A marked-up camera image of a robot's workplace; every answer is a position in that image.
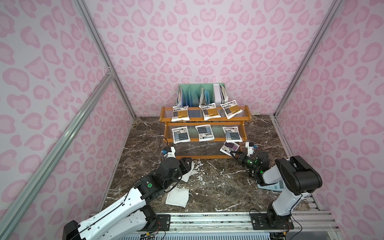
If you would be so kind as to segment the blue coffee bag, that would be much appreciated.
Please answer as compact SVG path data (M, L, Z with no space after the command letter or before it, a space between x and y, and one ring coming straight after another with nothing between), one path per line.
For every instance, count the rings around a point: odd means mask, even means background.
M227 143L241 143L243 139L238 127L223 127Z
M211 125L199 125L195 126L195 128L198 132L199 142L213 141L215 139Z
M179 127L172 129L173 143L188 143L191 141L188 127Z

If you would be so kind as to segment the yellow coffee bag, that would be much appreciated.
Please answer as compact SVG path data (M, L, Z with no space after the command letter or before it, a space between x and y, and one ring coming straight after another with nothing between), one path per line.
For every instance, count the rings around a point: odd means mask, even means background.
M221 117L215 103L204 105L204 106L199 106L199 108L203 112L203 118L205 121Z
M224 110L227 119L231 119L243 112L236 100L221 104L221 108Z
M171 122L189 121L189 107L173 107L173 116Z

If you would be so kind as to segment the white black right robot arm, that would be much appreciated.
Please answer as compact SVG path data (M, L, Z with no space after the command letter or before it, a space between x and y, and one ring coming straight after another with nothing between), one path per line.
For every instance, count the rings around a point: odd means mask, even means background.
M275 160L270 167L269 154L259 152L252 159L244 152L230 152L231 156L250 171L258 185L271 186L283 181L285 187L279 197L273 201L266 213L266 223L276 229L289 222L294 207L309 194L323 185L320 174L301 156Z

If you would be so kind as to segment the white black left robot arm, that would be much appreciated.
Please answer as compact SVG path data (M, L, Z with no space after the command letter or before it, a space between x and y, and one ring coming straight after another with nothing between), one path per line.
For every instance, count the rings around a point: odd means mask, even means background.
M158 169L137 180L128 193L100 213L80 223L64 226L64 240L118 240L126 234L152 230L157 214L150 202L192 169L191 158L166 158Z

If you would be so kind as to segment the orange wooden three-tier shelf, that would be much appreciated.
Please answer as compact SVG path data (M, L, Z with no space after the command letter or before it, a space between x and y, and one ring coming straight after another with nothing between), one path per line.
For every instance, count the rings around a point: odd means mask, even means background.
M192 107L188 111L188 121L173 122L173 109L163 107L160 121L165 124L164 142L174 147L175 155L181 158L230 158L225 149L240 150L247 141L245 123L251 120L251 112L248 106L240 107L241 111L228 119L221 107L217 110L219 118L205 121L202 109Z

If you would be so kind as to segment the plain white bag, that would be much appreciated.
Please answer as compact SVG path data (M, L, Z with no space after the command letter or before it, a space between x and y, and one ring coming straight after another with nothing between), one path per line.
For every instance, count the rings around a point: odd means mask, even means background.
M166 205L185 208L189 201L189 190L174 188L166 198Z

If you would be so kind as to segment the light blue calculator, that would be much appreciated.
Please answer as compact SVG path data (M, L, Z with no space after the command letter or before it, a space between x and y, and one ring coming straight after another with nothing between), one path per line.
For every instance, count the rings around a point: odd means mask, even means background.
M267 186L261 186L258 184L258 188L263 190L268 190L268 191L282 192L285 188L285 183L283 180L280 180L278 183L267 185Z

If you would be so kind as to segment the white binder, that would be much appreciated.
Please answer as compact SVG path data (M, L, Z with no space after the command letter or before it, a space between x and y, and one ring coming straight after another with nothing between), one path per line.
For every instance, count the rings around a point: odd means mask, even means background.
M214 103L219 106L222 103L222 90L220 84L213 84Z

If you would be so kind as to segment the green file organizer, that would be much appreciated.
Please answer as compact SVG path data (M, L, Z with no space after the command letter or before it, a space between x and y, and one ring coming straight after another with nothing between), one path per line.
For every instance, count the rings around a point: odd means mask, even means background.
M219 83L222 90L222 103L229 101L225 84ZM176 107L199 107L214 103L213 84L180 84L177 92Z

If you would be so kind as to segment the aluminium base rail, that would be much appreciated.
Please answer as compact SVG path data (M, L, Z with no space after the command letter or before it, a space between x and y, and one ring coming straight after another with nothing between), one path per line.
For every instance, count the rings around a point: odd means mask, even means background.
M301 211L292 212L294 228L284 230L254 230L251 215L257 211L248 212L207 212L207 213L169 213L157 214L162 220L162 227L154 230L140 230L126 234L121 238L139 232L147 231L159 233L163 240L174 239L177 235L190 235L192 239L251 239L252 236L262 234L263 239L280 239L283 233L287 233L293 239L313 240L318 237L320 240L341 240L343 236L336 221L328 211Z

